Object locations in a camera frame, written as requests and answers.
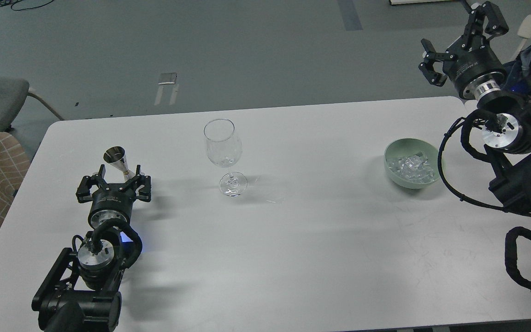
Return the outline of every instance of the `green bowl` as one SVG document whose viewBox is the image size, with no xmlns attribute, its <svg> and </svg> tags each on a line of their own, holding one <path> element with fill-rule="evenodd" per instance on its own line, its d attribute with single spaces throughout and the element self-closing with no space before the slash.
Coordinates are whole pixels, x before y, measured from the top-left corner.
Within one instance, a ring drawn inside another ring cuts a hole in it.
<svg viewBox="0 0 531 332">
<path fill-rule="evenodd" d="M 394 158 L 400 158 L 400 157 L 408 157 L 415 153 L 422 152 L 426 155 L 428 159 L 428 163 L 430 164 L 430 167 L 434 169 L 436 172 L 436 177 L 427 183 L 415 183 L 409 179 L 400 177 L 395 172 L 392 172 L 390 168 L 388 168 L 388 161 Z M 386 170 L 386 174 L 388 174 L 388 177 L 392 179 L 392 181 L 401 187 L 409 188 L 409 189 L 422 189 L 430 184 L 436 182 L 436 180 L 439 178 L 437 176 L 438 171 L 438 149 L 436 149 L 433 145 L 429 144 L 426 141 L 421 141 L 421 139 L 416 138 L 401 138 L 397 139 L 396 141 L 390 143 L 385 151 L 384 151 L 384 168 Z"/>
</svg>

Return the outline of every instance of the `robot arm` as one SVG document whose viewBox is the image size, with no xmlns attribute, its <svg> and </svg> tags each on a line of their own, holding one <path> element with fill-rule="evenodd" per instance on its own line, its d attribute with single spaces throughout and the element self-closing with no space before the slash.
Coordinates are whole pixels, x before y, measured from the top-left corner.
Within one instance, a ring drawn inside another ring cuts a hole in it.
<svg viewBox="0 0 531 332">
<path fill-rule="evenodd" d="M 499 7 L 487 1 L 475 9 L 461 0 L 469 13 L 464 34 L 444 53 L 437 53 L 429 40 L 423 39 L 426 54 L 419 69 L 430 84 L 442 86 L 445 76 L 454 83 L 462 99 L 476 99 L 478 109 L 461 118 L 445 134 L 438 153 L 438 171 L 445 185 L 460 200 L 495 208 L 503 212 L 531 216 L 531 97 L 519 96 L 500 88 L 506 78 L 499 59 L 490 48 L 489 41 L 508 31 Z M 487 19 L 487 28 L 483 25 Z M 433 66 L 443 62 L 444 74 L 437 73 Z M 489 191 L 503 204 L 496 207 L 478 202 L 459 193 L 446 181 L 441 168 L 441 157 L 451 135 L 461 128 L 461 145 L 472 156 L 488 162 L 495 179 L 489 183 Z M 479 153 L 469 143 L 473 129 L 480 129 L 485 142 L 485 153 Z M 527 155 L 512 164 L 506 154 Z M 521 286 L 531 289 L 531 281 L 518 271 L 516 239 L 519 236 L 531 240 L 531 231 L 522 227 L 512 229 L 506 237 L 506 269 L 510 277 Z"/>
</svg>

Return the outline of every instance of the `chair leg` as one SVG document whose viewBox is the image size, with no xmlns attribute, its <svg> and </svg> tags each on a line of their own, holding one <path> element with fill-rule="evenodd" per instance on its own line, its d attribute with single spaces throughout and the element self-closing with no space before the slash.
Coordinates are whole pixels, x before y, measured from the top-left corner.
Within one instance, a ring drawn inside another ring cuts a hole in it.
<svg viewBox="0 0 531 332">
<path fill-rule="evenodd" d="M 36 99 L 37 101 L 40 101 L 40 103 L 42 103 L 44 107 L 46 107 L 52 114 L 54 114 L 57 118 L 59 118 L 59 120 L 61 121 L 65 120 L 65 118 L 59 115 L 59 113 L 57 113 L 57 111 L 55 111 L 55 109 L 49 103 L 47 103 L 42 97 L 32 92 L 28 92 L 28 96 Z"/>
</svg>

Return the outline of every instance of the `bowl of ice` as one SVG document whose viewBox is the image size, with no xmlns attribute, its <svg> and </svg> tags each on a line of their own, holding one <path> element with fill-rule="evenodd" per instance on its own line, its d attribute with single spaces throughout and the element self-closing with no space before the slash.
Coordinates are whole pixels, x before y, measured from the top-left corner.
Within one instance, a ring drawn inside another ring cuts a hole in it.
<svg viewBox="0 0 531 332">
<path fill-rule="evenodd" d="M 438 150 L 426 141 L 401 138 L 390 143 L 384 151 L 386 174 L 401 187 L 421 189 L 436 182 Z"/>
</svg>

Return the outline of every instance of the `white object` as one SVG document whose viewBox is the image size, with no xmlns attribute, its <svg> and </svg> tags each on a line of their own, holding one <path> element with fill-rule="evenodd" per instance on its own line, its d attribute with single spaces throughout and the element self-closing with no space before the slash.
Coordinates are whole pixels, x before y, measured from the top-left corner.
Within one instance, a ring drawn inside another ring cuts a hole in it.
<svg viewBox="0 0 531 332">
<path fill-rule="evenodd" d="M 522 38 L 522 41 L 518 45 L 518 48 L 514 53 L 512 54 L 512 57 L 509 61 L 514 61 L 516 57 L 518 57 L 518 54 L 523 50 L 525 46 L 525 42 L 531 38 L 531 15 L 527 15 L 520 25 L 518 29 L 518 36 Z"/>
<path fill-rule="evenodd" d="M 77 203 L 76 187 L 115 145 L 153 189 L 151 202 L 134 205 L 144 249 L 124 274 L 116 332 L 531 319 L 531 292 L 503 262 L 505 233 L 531 229 L 531 219 L 459 202 L 442 183 L 411 194 L 384 174 L 388 143 L 439 146 L 460 114 L 459 99 L 436 97 L 57 122 L 0 230 L 0 332 L 38 329 L 32 297 L 71 237 L 90 230 L 90 204 Z M 250 182 L 234 199 L 220 194 L 222 170 L 204 153 L 202 128 L 215 118 L 242 128 L 237 166 Z M 495 204 L 489 166 L 457 139 L 444 158 L 451 183 Z M 123 180 L 111 169 L 106 179 Z M 267 183 L 285 199 L 268 202 Z M 519 243 L 519 256 L 531 280 L 531 246 Z"/>
</svg>

